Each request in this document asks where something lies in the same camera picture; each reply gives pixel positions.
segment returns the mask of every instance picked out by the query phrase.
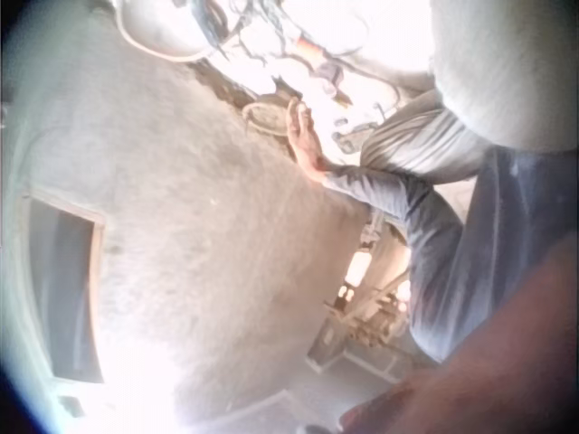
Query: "bright light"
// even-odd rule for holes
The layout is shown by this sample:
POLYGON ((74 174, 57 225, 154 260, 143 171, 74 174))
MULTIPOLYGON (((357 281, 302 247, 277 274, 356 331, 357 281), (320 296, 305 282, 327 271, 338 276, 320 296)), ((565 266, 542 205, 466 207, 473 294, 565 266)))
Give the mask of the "bright light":
POLYGON ((114 357, 103 358, 116 406, 109 421, 114 429, 107 432, 179 432, 173 407, 179 375, 170 353, 161 344, 146 342, 120 344, 114 351, 114 357))
POLYGON ((368 267, 372 262, 372 255, 363 251, 357 251, 350 262, 350 267, 347 269, 346 282, 354 288, 360 286, 362 279, 368 267))
POLYGON ((410 301, 410 297, 410 280, 405 280, 400 285, 398 285, 398 289, 396 290, 396 298, 407 303, 410 301))
POLYGON ((352 298, 354 298, 354 290, 349 289, 346 294, 346 301, 349 303, 350 301, 352 301, 352 298))

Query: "white object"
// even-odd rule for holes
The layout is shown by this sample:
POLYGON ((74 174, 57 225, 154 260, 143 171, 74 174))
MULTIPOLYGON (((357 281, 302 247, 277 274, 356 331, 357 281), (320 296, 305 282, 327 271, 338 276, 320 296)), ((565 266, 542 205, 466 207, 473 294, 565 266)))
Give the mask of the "white object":
MULTIPOLYGON (((216 3, 231 31, 240 17, 223 2, 216 3)), ((214 51, 188 5, 177 7, 171 0, 118 0, 115 6, 120 33, 144 52, 168 61, 198 61, 214 51)))

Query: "person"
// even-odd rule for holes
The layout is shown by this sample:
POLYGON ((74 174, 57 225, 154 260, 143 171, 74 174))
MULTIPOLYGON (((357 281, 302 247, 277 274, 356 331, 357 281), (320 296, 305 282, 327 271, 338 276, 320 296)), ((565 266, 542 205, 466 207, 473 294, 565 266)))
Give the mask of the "person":
POLYGON ((404 226, 412 251, 411 333, 441 362, 347 413, 347 434, 539 433, 573 422, 566 432, 579 430, 577 109, 576 77, 568 74, 576 52, 569 51, 569 33, 560 34, 567 19, 553 26, 570 4, 550 3, 553 12, 534 0, 483 3, 432 2, 444 105, 499 145, 484 149, 465 224, 424 172, 389 165, 392 155, 370 167, 330 164, 308 108, 289 104, 289 142, 304 174, 404 226), (442 25, 449 16, 460 16, 460 25, 442 25), (513 23, 518 33, 509 30, 513 23), (533 45, 537 40, 525 35, 537 28, 541 44, 533 45), (505 50, 497 48, 499 36, 505 50), (470 48, 482 41, 482 63, 467 62, 464 41, 470 48), (467 85, 469 74, 480 80, 467 85))
POLYGON ((413 428, 392 432, 412 433, 489 432, 488 424, 474 428, 486 418, 503 418, 503 428, 492 432, 509 433, 561 421, 577 403, 576 151, 537 155, 491 148, 463 225, 416 176, 330 164, 308 108, 295 99, 287 124, 297 163, 310 180, 403 222, 412 251, 411 333, 439 362, 455 353, 441 369, 420 373, 365 407, 374 417, 356 418, 358 426, 347 432, 384 432, 393 420, 413 428), (555 247, 565 236, 565 245, 555 247), (535 402, 528 402, 529 394, 535 402), (468 416, 452 417, 470 400, 479 402, 468 416), (496 405, 516 400, 524 405, 513 405, 510 413, 496 405), (387 418, 386 403, 390 412, 403 403, 409 410, 387 418))

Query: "gray long-sleeve shirt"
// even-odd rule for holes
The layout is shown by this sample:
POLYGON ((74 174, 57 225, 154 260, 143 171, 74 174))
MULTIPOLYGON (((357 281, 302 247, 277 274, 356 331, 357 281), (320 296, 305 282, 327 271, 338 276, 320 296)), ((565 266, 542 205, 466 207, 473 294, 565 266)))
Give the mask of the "gray long-sleeve shirt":
POLYGON ((403 223, 412 250, 411 332, 445 359, 514 293, 548 249, 577 226, 577 154, 489 151, 466 224, 408 175, 342 167, 325 186, 403 223))

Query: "concrete wall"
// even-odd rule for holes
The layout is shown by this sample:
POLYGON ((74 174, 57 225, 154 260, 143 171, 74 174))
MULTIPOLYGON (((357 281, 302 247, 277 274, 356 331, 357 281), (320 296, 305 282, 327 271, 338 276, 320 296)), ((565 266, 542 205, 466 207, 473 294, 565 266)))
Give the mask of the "concrete wall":
POLYGON ((385 390, 347 360, 320 380, 303 363, 367 209, 311 185, 185 65, 129 47, 110 17, 64 0, 37 11, 3 58, 14 88, 3 362, 18 384, 50 389, 33 381, 29 319, 17 315, 18 203, 37 190, 105 218, 95 333, 117 402, 150 396, 150 410, 165 400, 181 423, 206 425, 291 388, 319 404, 297 421, 328 423, 385 390), (15 349, 22 340, 30 348, 15 349))

